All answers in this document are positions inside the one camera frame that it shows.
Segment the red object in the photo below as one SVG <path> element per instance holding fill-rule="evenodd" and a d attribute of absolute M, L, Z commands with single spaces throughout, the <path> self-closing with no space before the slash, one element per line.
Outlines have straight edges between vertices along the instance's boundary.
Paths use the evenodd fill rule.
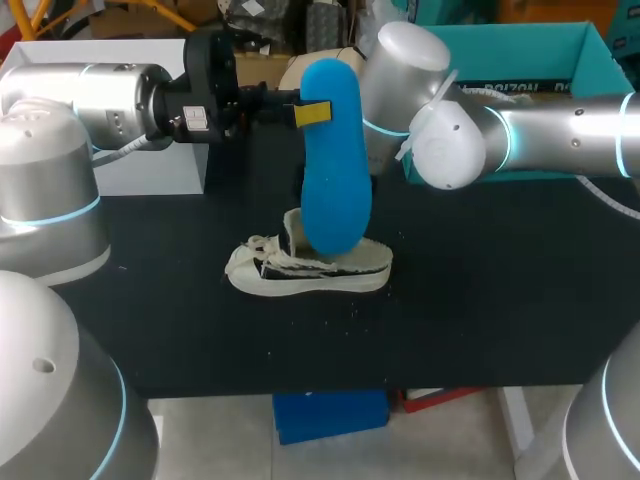
<path fill-rule="evenodd" d="M 478 387 L 443 389 L 440 392 L 435 392 L 431 395 L 426 395 L 414 400 L 407 400 L 404 396 L 404 393 L 399 391 L 398 399 L 400 400 L 402 407 L 407 413 L 414 413 L 419 410 L 424 410 L 425 408 L 434 407 L 436 405 L 440 405 L 441 403 L 455 400 L 456 398 L 465 397 L 472 393 L 479 392 L 480 390 L 484 389 Z"/>
<path fill-rule="evenodd" d="M 13 44 L 19 42 L 21 39 L 22 35 L 20 35 L 20 30 L 18 30 L 17 26 L 10 28 L 0 35 L 0 59 L 7 58 Z"/>

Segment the shoe sole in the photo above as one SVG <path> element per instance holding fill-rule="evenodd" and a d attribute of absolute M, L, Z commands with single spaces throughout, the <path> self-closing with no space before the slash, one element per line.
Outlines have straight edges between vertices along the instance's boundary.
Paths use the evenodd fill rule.
<path fill-rule="evenodd" d="M 365 293 L 379 290 L 387 284 L 391 265 L 378 273 L 302 280 L 250 279 L 234 273 L 229 275 L 229 281 L 234 287 L 242 292 L 261 297 L 286 297 L 315 291 Z"/>
<path fill-rule="evenodd" d="M 313 249 L 339 255 L 358 244 L 371 217 L 358 79 L 340 60 L 319 60 L 305 70 L 300 98 L 331 101 L 330 122 L 302 129 L 306 164 L 301 214 Z"/>

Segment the blue box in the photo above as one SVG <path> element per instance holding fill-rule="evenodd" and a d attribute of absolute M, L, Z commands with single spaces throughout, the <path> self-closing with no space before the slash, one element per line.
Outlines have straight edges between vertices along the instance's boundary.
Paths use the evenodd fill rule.
<path fill-rule="evenodd" d="M 389 401 L 383 391 L 276 394 L 273 414 L 281 445 L 384 427 Z"/>
<path fill-rule="evenodd" d="M 451 50 L 458 84 L 510 91 L 564 91 L 574 97 L 625 94 L 633 88 L 591 23 L 428 27 Z M 403 159 L 411 183 L 424 181 Z M 545 172 L 505 172 L 487 180 L 566 178 Z"/>

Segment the teal box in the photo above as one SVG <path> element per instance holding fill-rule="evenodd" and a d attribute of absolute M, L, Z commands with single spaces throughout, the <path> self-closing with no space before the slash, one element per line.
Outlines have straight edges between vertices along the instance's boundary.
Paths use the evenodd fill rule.
<path fill-rule="evenodd" d="M 420 26 L 488 23 L 495 19 L 497 0 L 393 0 Z"/>
<path fill-rule="evenodd" d="M 574 97 L 625 94 L 631 84 L 591 23 L 433 26 L 451 50 L 461 87 L 502 91 L 563 91 Z M 424 183 L 410 155 L 403 159 L 407 179 Z M 565 178 L 547 172 L 505 172 L 487 180 Z"/>
<path fill-rule="evenodd" d="M 638 0 L 620 0 L 606 38 L 634 88 L 640 87 L 640 4 Z"/>

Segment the robotic arm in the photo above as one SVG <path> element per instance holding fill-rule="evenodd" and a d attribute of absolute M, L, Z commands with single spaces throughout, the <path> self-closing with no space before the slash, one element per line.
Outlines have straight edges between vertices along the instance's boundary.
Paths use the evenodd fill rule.
<path fill-rule="evenodd" d="M 411 151 L 420 176 L 441 189 L 498 171 L 640 176 L 633 94 L 483 105 L 453 83 L 450 63 L 427 30 L 405 22 L 381 29 L 360 79 L 371 174 Z M 25 65 L 0 79 L 0 269 L 53 285 L 106 262 L 92 167 L 172 141 L 223 141 L 253 121 L 330 119 L 307 105 L 326 102 L 303 102 L 298 90 L 239 87 L 221 31 L 192 34 L 184 66 L 173 80 L 158 65 L 133 64 Z M 114 153 L 92 163 L 92 148 Z"/>
<path fill-rule="evenodd" d="M 633 94 L 483 106 L 451 85 L 430 108 L 449 68 L 447 47 L 427 30 L 404 22 L 381 29 L 361 79 L 373 174 L 411 133 L 416 170 L 437 188 L 460 188 L 497 171 L 640 175 L 640 103 Z M 430 118 L 411 131 L 419 112 Z"/>

